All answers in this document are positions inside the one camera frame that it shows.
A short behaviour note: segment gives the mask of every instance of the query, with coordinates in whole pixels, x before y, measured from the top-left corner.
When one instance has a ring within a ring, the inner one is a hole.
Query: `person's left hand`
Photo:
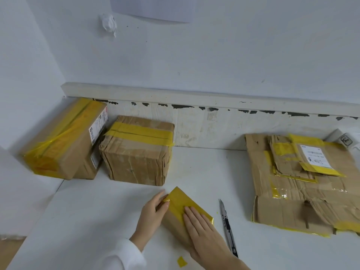
[[[143,206],[136,230],[129,239],[141,252],[144,250],[145,245],[150,241],[155,231],[159,228],[162,218],[169,208],[170,202],[167,201],[156,211],[156,207],[166,197],[166,195],[162,196],[164,192],[165,190],[160,191]]]

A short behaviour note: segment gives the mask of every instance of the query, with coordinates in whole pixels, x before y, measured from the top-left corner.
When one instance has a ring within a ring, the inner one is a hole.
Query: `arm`
[[[195,209],[185,207],[184,221],[193,241],[191,257],[206,270],[250,270],[236,258],[222,236],[216,231],[209,219]]]
[[[169,208],[169,202],[166,202],[158,211],[155,209],[165,198],[161,197],[163,193],[164,191],[160,191],[143,206],[134,234],[129,240],[119,241],[117,248],[104,259],[102,270],[131,270],[146,266],[142,251],[159,228]]]

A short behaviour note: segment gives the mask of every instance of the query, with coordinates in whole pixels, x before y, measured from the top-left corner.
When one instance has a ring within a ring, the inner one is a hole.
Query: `hand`
[[[167,196],[161,197],[164,194],[164,190],[156,194],[150,201],[148,201],[141,210],[140,218],[137,222],[136,230],[129,239],[134,245],[142,252],[145,245],[150,241],[155,231],[159,228],[162,218],[169,208],[169,201],[165,202],[156,211],[156,207]]]
[[[185,207],[185,213],[185,225],[194,244],[190,255],[196,262],[206,270],[249,269],[232,254],[222,236],[205,215],[200,215],[194,207]]]

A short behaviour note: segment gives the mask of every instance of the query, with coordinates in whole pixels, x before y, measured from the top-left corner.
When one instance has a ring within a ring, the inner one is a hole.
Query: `brown floor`
[[[0,241],[0,270],[5,270],[15,256],[24,240],[3,240]]]

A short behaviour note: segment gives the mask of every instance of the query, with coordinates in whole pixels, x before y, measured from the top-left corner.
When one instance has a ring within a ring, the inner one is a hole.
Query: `white table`
[[[244,151],[173,149],[164,188],[179,186],[214,217],[225,237],[218,199],[225,204],[240,258],[252,269],[359,269],[360,238],[342,232],[331,238],[250,222],[254,201]],[[111,181],[103,166],[93,181],[65,181],[25,240],[8,270],[93,269],[120,237],[135,230],[143,204],[160,187]],[[148,269],[200,269],[163,227],[144,250]]]

